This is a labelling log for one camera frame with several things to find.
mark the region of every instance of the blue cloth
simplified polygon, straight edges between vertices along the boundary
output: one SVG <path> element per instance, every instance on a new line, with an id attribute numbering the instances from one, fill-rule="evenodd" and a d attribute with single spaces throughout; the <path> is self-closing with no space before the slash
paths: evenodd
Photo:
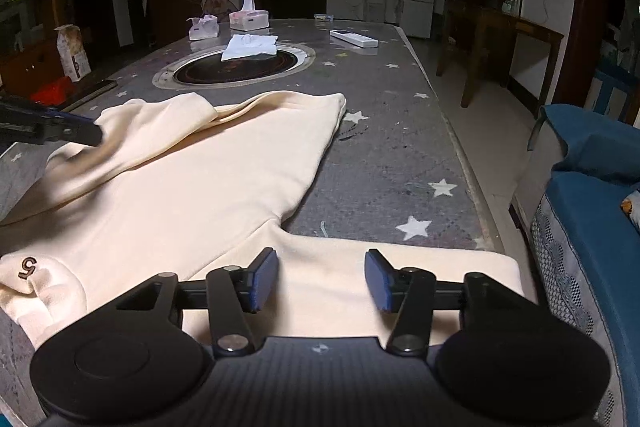
<path id="1" fill-rule="evenodd" d="M 640 181 L 640 129 L 563 103 L 543 107 L 541 118 L 566 147 L 564 160 L 554 170 L 583 172 L 617 184 Z"/>
<path id="2" fill-rule="evenodd" d="M 579 172 L 555 172 L 546 197 L 607 324 L 628 425 L 640 425 L 640 235 L 620 209 L 629 192 Z"/>

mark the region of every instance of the remote control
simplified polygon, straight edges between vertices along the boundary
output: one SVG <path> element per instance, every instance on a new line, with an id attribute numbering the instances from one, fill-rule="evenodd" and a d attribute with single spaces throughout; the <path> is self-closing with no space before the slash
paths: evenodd
<path id="1" fill-rule="evenodd" d="M 360 48 L 377 48 L 378 41 L 371 37 L 365 37 L 364 35 L 358 35 L 347 30 L 331 30 L 329 35 L 337 39 L 347 41 L 349 44 L 353 44 Z"/>

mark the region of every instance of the table leg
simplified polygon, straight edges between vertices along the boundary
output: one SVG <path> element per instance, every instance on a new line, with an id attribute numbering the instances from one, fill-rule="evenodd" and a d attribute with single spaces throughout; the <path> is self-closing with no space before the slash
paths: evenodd
<path id="1" fill-rule="evenodd" d="M 442 48 L 440 49 L 440 58 L 438 58 L 438 67 L 436 68 L 436 76 L 442 76 L 446 67 L 447 52 L 449 49 L 449 37 L 451 35 L 452 17 L 449 10 L 444 12 L 444 27 L 442 28 Z"/>
<path id="2" fill-rule="evenodd" d="M 556 64 L 558 63 L 559 51 L 560 51 L 560 41 L 552 42 L 551 49 L 549 50 L 549 59 L 546 62 L 545 78 L 542 80 L 542 88 L 540 89 L 540 98 L 538 99 L 538 107 L 536 108 L 536 114 L 535 114 L 536 117 L 538 116 L 540 107 L 542 107 L 546 103 L 546 96 L 549 94 L 551 81 L 554 78 Z"/>
<path id="3" fill-rule="evenodd" d="M 486 35 L 486 23 L 480 17 L 478 24 L 476 24 L 476 37 L 474 39 L 474 47 L 471 50 L 471 58 L 469 60 L 469 67 L 466 73 L 465 90 L 462 93 L 461 107 L 468 107 L 471 102 L 471 98 L 474 95 L 474 88 L 476 87 L 476 78 L 478 78 L 478 69 L 480 67 L 480 58 L 482 57 L 482 48 L 484 47 L 484 37 Z"/>

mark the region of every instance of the tissue paper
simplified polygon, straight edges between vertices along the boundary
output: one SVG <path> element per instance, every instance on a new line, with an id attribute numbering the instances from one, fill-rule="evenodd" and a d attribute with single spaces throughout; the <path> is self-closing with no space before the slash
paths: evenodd
<path id="1" fill-rule="evenodd" d="M 275 55 L 277 53 L 275 35 L 234 35 L 231 37 L 221 60 L 252 57 L 261 53 Z"/>

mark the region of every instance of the sofa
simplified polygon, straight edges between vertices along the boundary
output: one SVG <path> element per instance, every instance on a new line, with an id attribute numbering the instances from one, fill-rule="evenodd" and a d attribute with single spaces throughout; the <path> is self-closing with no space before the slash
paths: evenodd
<path id="1" fill-rule="evenodd" d="M 529 246 L 538 299 L 609 356 L 596 420 L 640 427 L 640 233 L 620 208 L 640 182 L 640 130 L 548 105 L 529 150 L 510 212 Z"/>

